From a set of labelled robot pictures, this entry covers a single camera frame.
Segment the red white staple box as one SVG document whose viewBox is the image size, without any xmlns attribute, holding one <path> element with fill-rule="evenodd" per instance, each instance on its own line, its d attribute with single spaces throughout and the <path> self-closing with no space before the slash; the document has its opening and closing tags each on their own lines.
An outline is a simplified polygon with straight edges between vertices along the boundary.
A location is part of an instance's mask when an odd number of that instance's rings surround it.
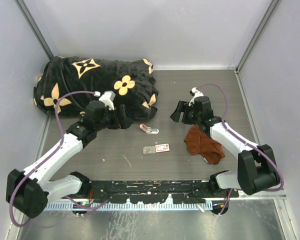
<svg viewBox="0 0 300 240">
<path fill-rule="evenodd" d="M 147 154 L 158 154 L 158 153 L 166 153 L 170 151 L 170 146 L 168 143 L 165 144 L 157 144 L 154 146 L 143 146 L 142 153 L 144 155 Z"/>
</svg>

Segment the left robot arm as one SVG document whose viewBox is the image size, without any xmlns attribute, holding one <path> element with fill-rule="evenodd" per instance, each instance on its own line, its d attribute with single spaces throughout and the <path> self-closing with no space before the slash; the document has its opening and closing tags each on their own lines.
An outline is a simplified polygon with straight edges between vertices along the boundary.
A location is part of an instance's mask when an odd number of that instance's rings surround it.
<svg viewBox="0 0 300 240">
<path fill-rule="evenodd" d="M 124 104 L 111 108 L 99 100 L 91 101 L 85 115 L 72 124 L 60 141 L 24 170 L 12 170 L 7 177 L 6 201 L 9 213 L 18 209 L 30 219 L 36 218 L 55 200 L 76 195 L 85 198 L 91 191 L 88 177 L 74 171 L 51 181 L 51 177 L 74 155 L 83 150 L 104 129 L 128 129 L 133 124 Z"/>
</svg>

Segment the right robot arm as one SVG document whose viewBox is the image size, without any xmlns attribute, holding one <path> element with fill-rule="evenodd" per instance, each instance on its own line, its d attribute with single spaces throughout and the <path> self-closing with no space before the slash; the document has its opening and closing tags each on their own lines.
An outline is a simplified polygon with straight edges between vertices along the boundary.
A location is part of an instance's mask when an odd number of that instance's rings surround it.
<svg viewBox="0 0 300 240">
<path fill-rule="evenodd" d="M 174 122 L 197 125 L 202 133 L 225 147 L 237 159 L 237 170 L 221 171 L 209 179 L 209 191 L 221 197 L 227 189 L 242 190 L 247 195 L 274 191 L 282 186 L 272 148 L 258 145 L 235 132 L 220 116 L 216 116 L 207 96 L 194 97 L 190 102 L 179 101 L 170 115 Z"/>
</svg>

